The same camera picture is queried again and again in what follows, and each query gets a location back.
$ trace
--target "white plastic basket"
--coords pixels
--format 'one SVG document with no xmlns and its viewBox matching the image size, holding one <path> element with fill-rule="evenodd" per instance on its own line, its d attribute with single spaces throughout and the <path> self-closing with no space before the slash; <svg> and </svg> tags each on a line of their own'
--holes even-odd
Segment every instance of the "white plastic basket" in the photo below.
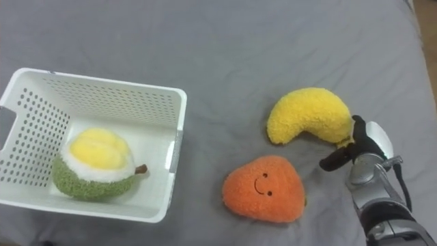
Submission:
<svg viewBox="0 0 437 246">
<path fill-rule="evenodd" d="M 22 68 L 0 107 L 0 203 L 149 223 L 164 218 L 182 141 L 182 90 Z M 52 183 L 51 162 L 60 147 L 89 127 L 116 132 L 135 163 L 149 168 L 126 194 L 82 202 Z"/>
</svg>

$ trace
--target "stuffed toy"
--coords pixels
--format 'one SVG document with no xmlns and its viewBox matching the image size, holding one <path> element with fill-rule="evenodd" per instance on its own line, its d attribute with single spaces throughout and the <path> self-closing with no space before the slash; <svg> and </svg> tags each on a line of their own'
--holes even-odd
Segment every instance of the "stuffed toy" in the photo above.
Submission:
<svg viewBox="0 0 437 246">
<path fill-rule="evenodd" d="M 272 143 L 286 144 L 303 131 L 339 147 L 347 145 L 352 132 L 348 107 L 324 88 L 290 92 L 273 107 L 267 121 L 267 134 Z"/>
<path fill-rule="evenodd" d="M 236 214 L 275 223 L 293 222 L 306 204 L 296 170 L 280 156 L 263 156 L 233 171 L 222 192 Z"/>
<path fill-rule="evenodd" d="M 100 200 L 125 193 L 135 174 L 128 144 L 115 133 L 90 128 L 69 141 L 53 161 L 53 182 L 66 195 L 80 200 Z"/>
</svg>

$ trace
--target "metal robot arm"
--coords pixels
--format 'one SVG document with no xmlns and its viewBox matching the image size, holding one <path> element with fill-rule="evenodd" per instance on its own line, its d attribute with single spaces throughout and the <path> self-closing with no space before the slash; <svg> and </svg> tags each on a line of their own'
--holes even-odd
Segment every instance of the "metal robot arm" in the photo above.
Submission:
<svg viewBox="0 0 437 246">
<path fill-rule="evenodd" d="M 426 229 L 411 215 L 411 200 L 402 179 L 400 156 L 385 131 L 375 122 L 366 123 L 360 116 L 352 133 L 354 143 L 340 148 L 320 161 L 320 167 L 334 171 L 349 161 L 352 169 L 346 181 L 354 208 L 371 246 L 437 246 Z M 387 172 L 393 169 L 405 201 L 391 186 Z"/>
</svg>

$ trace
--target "gray fabric surface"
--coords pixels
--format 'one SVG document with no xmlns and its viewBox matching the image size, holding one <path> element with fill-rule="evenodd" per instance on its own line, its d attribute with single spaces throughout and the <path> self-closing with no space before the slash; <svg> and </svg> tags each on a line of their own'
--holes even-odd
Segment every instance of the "gray fabric surface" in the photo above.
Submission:
<svg viewBox="0 0 437 246">
<path fill-rule="evenodd" d="M 324 173 L 330 147 L 265 137 L 274 103 L 318 86 L 377 121 L 405 160 L 414 215 L 437 237 L 436 114 L 414 17 L 402 0 L 16 1 L 0 4 L 0 82 L 20 67 L 152 85 L 188 94 L 173 201 L 162 223 L 0 206 L 0 235 L 26 245 L 364 245 L 343 185 Z M 309 205 L 296 223 L 237 217 L 224 177 L 264 154 L 287 157 Z"/>
</svg>

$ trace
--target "mango plush toy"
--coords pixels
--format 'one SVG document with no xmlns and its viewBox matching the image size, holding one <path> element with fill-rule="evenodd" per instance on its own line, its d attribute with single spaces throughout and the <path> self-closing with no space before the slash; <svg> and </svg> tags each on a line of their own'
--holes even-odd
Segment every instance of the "mango plush toy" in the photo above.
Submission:
<svg viewBox="0 0 437 246">
<path fill-rule="evenodd" d="M 290 92 L 273 107 L 267 134 L 272 143 L 286 144 L 303 131 L 338 146 L 347 144 L 352 131 L 348 107 L 324 88 Z"/>
<path fill-rule="evenodd" d="M 280 156 L 263 156 L 233 171 L 222 193 L 236 214 L 275 223 L 299 218 L 306 202 L 296 170 Z"/>
<path fill-rule="evenodd" d="M 134 182 L 135 167 L 128 144 L 115 133 L 90 128 L 69 141 L 53 161 L 53 182 L 66 195 L 100 200 L 121 195 Z"/>
</svg>

